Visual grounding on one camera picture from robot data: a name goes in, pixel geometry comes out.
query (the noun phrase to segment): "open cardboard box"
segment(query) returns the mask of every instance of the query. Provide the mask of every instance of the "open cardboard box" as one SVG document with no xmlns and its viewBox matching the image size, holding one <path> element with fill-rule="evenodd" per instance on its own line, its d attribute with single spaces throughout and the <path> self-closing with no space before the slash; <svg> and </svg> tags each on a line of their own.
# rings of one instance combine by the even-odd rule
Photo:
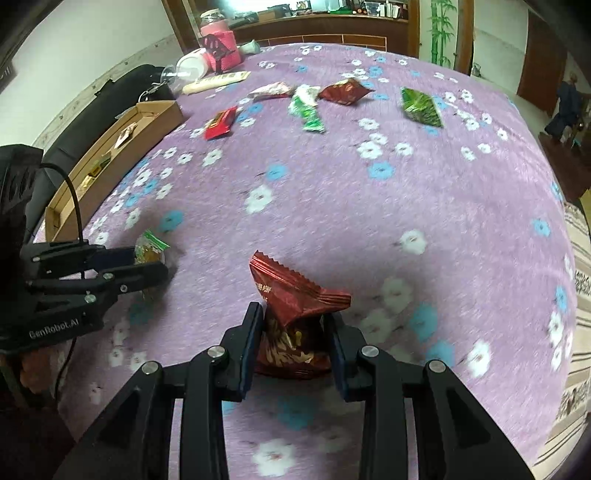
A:
<svg viewBox="0 0 591 480">
<path fill-rule="evenodd" d="M 111 162 L 94 183 L 79 195 L 83 227 L 134 165 L 183 121 L 180 107 L 173 100 L 141 102 L 95 142 L 69 175 L 74 188 L 78 188 L 100 158 L 111 152 Z M 137 126 L 132 137 L 119 148 L 114 148 L 119 134 L 134 122 Z M 78 237 L 74 202 L 65 182 L 45 210 L 45 232 L 48 242 L 75 240 Z"/>
</svg>

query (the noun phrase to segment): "purple floral bedsheet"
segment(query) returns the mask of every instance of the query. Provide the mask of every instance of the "purple floral bedsheet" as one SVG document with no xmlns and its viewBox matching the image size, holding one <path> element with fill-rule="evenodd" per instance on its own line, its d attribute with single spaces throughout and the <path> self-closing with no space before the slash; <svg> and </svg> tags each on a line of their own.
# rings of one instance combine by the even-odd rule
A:
<svg viewBox="0 0 591 480">
<path fill-rule="evenodd" d="M 242 83 L 178 100 L 186 123 L 85 229 L 115 247 L 150 228 L 180 260 L 163 302 L 123 296 L 105 329 L 79 340 L 60 405 L 73 434 L 144 361 L 188 361 L 240 323 L 261 301 L 248 268 L 259 249 L 351 292 L 344 317 L 368 342 L 445 361 L 532 462 L 560 403 L 576 296 L 561 193 L 515 106 L 458 72 L 364 48 L 271 47 L 243 69 Z M 348 107 L 320 100 L 325 134 L 304 132 L 289 99 L 246 97 L 279 80 L 354 76 L 375 93 Z M 434 96 L 444 129 L 405 118 L 403 86 Z M 205 141 L 206 122 L 233 105 L 232 135 Z M 330 378 L 257 377 L 244 403 L 224 404 L 231 478 L 357 478 L 361 410 Z M 412 445 L 409 456 L 416 478 Z"/>
</svg>

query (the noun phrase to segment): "black cable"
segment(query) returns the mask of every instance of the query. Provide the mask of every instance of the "black cable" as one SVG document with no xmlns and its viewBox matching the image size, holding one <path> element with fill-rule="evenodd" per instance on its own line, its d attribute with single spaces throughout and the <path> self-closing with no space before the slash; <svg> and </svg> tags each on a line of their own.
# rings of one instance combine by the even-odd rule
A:
<svg viewBox="0 0 591 480">
<path fill-rule="evenodd" d="M 78 241 L 80 242 L 80 244 L 83 244 L 84 236 L 82 234 L 82 215 L 80 214 L 80 204 L 78 203 L 78 195 L 76 194 L 76 189 L 74 188 L 74 184 L 70 180 L 69 175 L 63 168 L 53 163 L 43 162 L 39 165 L 39 168 L 49 168 L 50 170 L 55 170 L 62 176 L 62 178 L 68 185 L 70 193 L 72 194 L 72 201 L 74 201 L 74 211 L 76 212 L 76 222 L 78 224 Z"/>
<path fill-rule="evenodd" d="M 55 170 L 56 172 L 58 172 L 62 176 L 62 178 L 66 182 L 66 185 L 68 185 L 68 188 L 70 189 L 70 193 L 72 194 L 72 201 L 74 202 L 74 211 L 76 212 L 76 223 L 78 225 L 78 241 L 80 242 L 80 245 L 84 244 L 84 234 L 82 232 L 82 215 L 80 214 L 80 203 L 78 203 L 78 195 L 76 194 L 76 189 L 74 188 L 74 184 L 70 180 L 70 176 L 67 174 L 67 172 L 63 168 L 61 168 L 58 165 L 55 165 L 53 163 L 43 162 L 39 165 L 39 168 L 49 168 L 50 170 Z M 81 275 L 82 279 L 84 279 L 84 277 L 85 277 L 84 271 L 81 271 L 80 275 Z M 59 403 L 59 401 L 60 401 L 60 398 L 59 398 L 60 390 L 59 389 L 60 389 L 61 376 L 64 374 L 64 370 L 66 369 L 68 363 L 70 362 L 70 358 L 72 358 L 72 353 L 74 352 L 74 346 L 76 345 L 76 340 L 77 340 L 77 337 L 74 337 L 72 339 L 72 344 L 70 345 L 70 350 L 68 351 L 68 355 L 66 356 L 66 361 L 61 366 L 60 371 L 58 372 L 57 377 L 56 377 L 56 384 L 55 384 L 54 391 L 53 391 L 53 397 L 56 400 L 56 404 Z"/>
<path fill-rule="evenodd" d="M 70 358 L 72 358 L 72 353 L 74 352 L 74 345 L 76 345 L 77 340 L 78 340 L 78 337 L 74 337 L 72 339 L 72 344 L 70 345 L 70 350 L 68 351 L 68 355 L 66 356 L 66 361 L 61 366 L 60 371 L 58 372 L 57 377 L 56 377 L 56 386 L 54 387 L 54 390 L 53 390 L 53 398 L 56 399 L 56 404 L 58 404 L 60 402 L 61 376 L 64 374 L 64 370 L 66 369 L 68 363 L 70 362 Z"/>
</svg>

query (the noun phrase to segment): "wooden cabinet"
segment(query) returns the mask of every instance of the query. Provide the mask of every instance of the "wooden cabinet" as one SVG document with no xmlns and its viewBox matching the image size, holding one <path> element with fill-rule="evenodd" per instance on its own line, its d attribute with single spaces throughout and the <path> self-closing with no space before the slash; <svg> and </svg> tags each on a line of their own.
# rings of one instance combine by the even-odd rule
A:
<svg viewBox="0 0 591 480">
<path fill-rule="evenodd" d="M 402 20 L 367 15 L 305 15 L 234 29 L 237 43 L 338 43 L 418 57 L 418 16 Z"/>
</svg>

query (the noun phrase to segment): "small red package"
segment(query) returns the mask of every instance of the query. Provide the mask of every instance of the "small red package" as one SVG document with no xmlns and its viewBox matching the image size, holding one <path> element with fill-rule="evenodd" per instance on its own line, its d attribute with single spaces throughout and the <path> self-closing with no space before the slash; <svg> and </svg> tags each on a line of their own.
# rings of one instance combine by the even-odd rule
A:
<svg viewBox="0 0 591 480">
<path fill-rule="evenodd" d="M 236 111 L 238 110 L 237 106 L 233 106 L 228 110 L 224 110 L 223 112 L 219 112 L 213 120 L 209 122 L 209 125 L 205 129 L 205 140 L 213 140 L 214 138 L 221 137 L 227 133 L 230 133 L 232 129 L 232 124 L 236 119 Z"/>
<path fill-rule="evenodd" d="M 364 87 L 357 80 L 347 79 L 326 87 L 320 92 L 320 97 L 329 102 L 352 105 L 371 92 L 372 89 Z"/>
<path fill-rule="evenodd" d="M 256 372 L 301 380 L 329 372 L 320 318 L 349 308 L 351 295 L 326 290 L 259 251 L 252 256 L 250 268 L 267 302 Z"/>
</svg>

